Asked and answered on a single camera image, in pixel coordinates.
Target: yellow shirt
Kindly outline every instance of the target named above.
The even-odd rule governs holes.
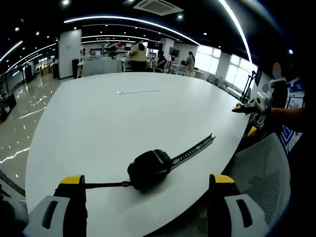
[[[140,51],[138,44],[136,44],[133,47],[133,52],[135,53],[135,56],[133,57],[133,61],[140,61],[140,62],[144,62],[146,61],[146,52],[147,52],[147,47],[144,46],[145,50],[144,51]]]

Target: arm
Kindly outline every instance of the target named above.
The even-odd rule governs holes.
[[[271,108],[267,122],[273,125],[284,125],[296,132],[304,132],[308,128],[306,108],[277,109]]]

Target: dark shirt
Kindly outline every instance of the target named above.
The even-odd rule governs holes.
[[[157,65],[156,65],[156,68],[159,68],[159,69],[163,69],[165,64],[166,64],[167,60],[164,56],[160,57],[158,59],[158,62],[157,62]]]

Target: air conditioner vent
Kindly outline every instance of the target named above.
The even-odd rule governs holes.
[[[142,0],[134,6],[134,9],[151,12],[159,16],[183,11],[181,8],[163,0]]]

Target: white pillar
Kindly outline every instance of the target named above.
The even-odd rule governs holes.
[[[59,78],[73,75],[73,59],[80,59],[81,30],[64,32],[59,41]]]

